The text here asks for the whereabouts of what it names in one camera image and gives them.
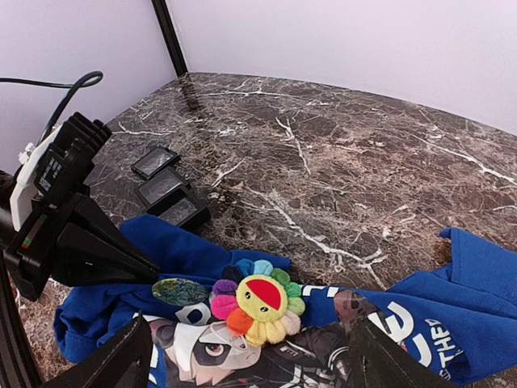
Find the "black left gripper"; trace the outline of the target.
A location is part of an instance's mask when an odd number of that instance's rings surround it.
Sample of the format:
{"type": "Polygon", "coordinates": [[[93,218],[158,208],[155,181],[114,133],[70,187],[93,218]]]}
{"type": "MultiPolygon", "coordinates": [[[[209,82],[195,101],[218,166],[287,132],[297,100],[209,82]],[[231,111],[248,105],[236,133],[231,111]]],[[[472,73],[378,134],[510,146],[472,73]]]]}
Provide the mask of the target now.
{"type": "Polygon", "coordinates": [[[21,296],[32,302],[50,278],[69,287],[150,285],[159,274],[159,267],[81,193],[59,209],[37,205],[8,243],[4,258],[21,296]]]}

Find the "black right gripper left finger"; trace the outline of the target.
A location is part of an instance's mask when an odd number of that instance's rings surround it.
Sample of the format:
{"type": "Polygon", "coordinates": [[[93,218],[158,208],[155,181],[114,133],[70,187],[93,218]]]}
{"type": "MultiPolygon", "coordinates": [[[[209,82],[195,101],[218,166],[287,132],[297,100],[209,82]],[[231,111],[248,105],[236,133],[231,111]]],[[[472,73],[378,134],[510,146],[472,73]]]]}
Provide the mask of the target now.
{"type": "Polygon", "coordinates": [[[153,341],[142,315],[86,360],[42,384],[43,387],[147,387],[153,341]]]}

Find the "green oval brooch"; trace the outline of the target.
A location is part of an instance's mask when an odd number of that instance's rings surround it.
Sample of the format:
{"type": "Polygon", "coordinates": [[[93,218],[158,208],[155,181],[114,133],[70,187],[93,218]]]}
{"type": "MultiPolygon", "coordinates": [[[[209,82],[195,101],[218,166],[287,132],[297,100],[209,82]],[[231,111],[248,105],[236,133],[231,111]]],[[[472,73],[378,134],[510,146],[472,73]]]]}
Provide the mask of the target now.
{"type": "Polygon", "coordinates": [[[152,294],[172,306],[191,306],[207,300],[209,291],[193,280],[168,278],[156,282],[152,286],[152,294]]]}

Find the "blue printed t-shirt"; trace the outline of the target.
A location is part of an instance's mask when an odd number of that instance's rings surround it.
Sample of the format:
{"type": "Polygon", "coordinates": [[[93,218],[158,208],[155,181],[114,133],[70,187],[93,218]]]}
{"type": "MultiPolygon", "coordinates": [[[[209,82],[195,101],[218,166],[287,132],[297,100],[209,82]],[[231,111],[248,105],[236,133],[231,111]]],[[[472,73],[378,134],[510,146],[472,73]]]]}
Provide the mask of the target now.
{"type": "Polygon", "coordinates": [[[160,268],[162,280],[191,280],[207,295],[166,303],[148,285],[77,287],[58,307],[58,348],[84,361],[135,317],[153,337],[151,387],[352,387],[350,340],[372,323],[440,380],[457,386],[516,364],[516,254],[466,231],[447,229],[452,260],[416,272],[384,292],[298,285],[289,259],[227,251],[153,216],[123,235],[160,268]],[[237,284],[269,275],[301,312],[301,329],[256,346],[252,326],[230,328],[237,284]]]}

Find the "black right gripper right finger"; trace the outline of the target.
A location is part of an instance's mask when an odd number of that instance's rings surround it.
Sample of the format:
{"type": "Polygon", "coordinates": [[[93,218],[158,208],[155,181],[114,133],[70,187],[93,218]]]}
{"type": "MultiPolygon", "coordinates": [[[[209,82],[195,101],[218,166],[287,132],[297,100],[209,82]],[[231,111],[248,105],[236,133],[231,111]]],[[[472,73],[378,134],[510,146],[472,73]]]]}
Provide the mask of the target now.
{"type": "Polygon", "coordinates": [[[360,388],[453,387],[419,364],[366,318],[352,327],[349,338],[351,378],[360,388]]]}

